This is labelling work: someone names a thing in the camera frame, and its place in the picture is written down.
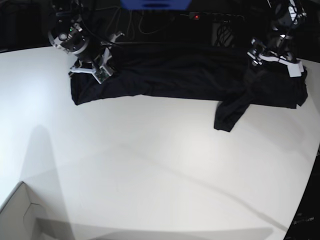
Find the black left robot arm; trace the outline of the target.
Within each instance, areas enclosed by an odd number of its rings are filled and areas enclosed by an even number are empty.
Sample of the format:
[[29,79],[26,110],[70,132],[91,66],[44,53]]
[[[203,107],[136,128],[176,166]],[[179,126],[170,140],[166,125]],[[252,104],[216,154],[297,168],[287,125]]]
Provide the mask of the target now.
[[293,31],[307,18],[300,0],[268,0],[270,8],[270,32],[267,43],[257,38],[251,40],[252,48],[247,55],[253,66],[261,66],[265,62],[285,65],[288,71],[304,71],[300,60],[295,57],[290,47]]

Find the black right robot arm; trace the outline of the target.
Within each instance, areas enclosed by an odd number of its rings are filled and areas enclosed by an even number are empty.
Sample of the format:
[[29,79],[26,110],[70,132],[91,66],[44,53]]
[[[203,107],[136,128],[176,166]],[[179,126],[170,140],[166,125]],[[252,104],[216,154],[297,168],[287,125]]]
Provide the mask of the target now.
[[79,0],[53,0],[55,25],[48,32],[50,44],[76,57],[68,75],[88,74],[98,83],[112,77],[111,48],[124,33],[119,31],[107,38],[93,33],[83,19],[83,5]]

